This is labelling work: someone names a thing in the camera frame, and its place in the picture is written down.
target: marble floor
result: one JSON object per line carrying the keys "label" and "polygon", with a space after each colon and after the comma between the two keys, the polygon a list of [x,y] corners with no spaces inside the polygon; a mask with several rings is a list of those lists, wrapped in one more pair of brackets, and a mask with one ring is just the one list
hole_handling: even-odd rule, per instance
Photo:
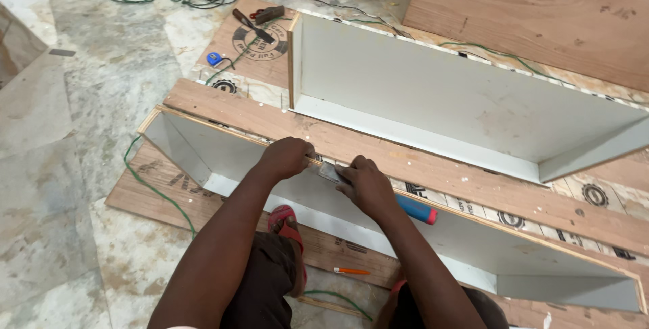
{"label": "marble floor", "polygon": [[[397,23],[410,0],[325,1]],[[33,63],[38,72],[0,91],[0,329],[144,328],[190,235],[103,201],[137,126],[189,73],[232,6],[0,3],[46,44],[76,51],[42,55]],[[308,289],[340,292],[369,313],[387,298],[366,283],[314,268],[308,274]],[[369,327],[355,316],[290,304],[294,328]]]}

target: hand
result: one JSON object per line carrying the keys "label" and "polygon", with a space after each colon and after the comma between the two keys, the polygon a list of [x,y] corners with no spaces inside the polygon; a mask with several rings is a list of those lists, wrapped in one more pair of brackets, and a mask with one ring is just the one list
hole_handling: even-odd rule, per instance
{"label": "hand", "polygon": [[315,158],[313,144],[289,136],[268,146],[255,167],[277,183],[300,174],[309,166],[305,157]]}
{"label": "hand", "polygon": [[349,197],[379,225],[403,212],[396,202],[390,180],[372,159],[356,156],[348,168],[336,165],[336,172],[352,182],[352,185],[338,184],[336,190]]}

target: red sandal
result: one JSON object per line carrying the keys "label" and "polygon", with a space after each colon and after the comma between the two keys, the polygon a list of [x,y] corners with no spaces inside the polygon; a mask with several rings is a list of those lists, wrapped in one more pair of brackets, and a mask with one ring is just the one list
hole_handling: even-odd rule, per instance
{"label": "red sandal", "polygon": [[[284,224],[282,225],[282,228],[280,229],[280,232],[277,233],[277,235],[295,240],[298,244],[300,244],[300,254],[302,254],[304,252],[302,237],[297,230],[288,226],[288,224],[286,223],[286,218],[289,216],[292,216],[295,221],[297,221],[297,218],[295,217],[295,211],[293,211],[293,208],[291,206],[277,206],[274,210],[272,210],[271,216],[268,217],[268,232],[272,231],[273,225],[278,224],[281,220],[284,220]],[[304,287],[306,287],[306,267],[304,267],[304,259],[302,260],[302,272],[304,273]]]}

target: orange pencil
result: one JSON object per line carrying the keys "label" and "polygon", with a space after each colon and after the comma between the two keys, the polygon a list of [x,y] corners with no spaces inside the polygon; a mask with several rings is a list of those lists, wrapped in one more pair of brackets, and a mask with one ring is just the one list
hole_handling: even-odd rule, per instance
{"label": "orange pencil", "polygon": [[334,268],[335,273],[356,273],[357,275],[371,275],[370,271],[363,271],[362,269],[348,269],[348,268]]}

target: dark shorts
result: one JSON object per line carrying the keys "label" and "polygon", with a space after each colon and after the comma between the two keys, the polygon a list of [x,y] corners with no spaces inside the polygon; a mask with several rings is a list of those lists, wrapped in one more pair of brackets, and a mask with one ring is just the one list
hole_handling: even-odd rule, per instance
{"label": "dark shorts", "polygon": [[[290,328],[293,312],[284,295],[293,289],[295,270],[293,247],[287,238],[256,232],[248,266],[223,313],[221,328]],[[474,289],[464,291],[489,329],[509,327],[503,311],[487,295]],[[424,328],[407,283],[399,290],[390,328]]]}

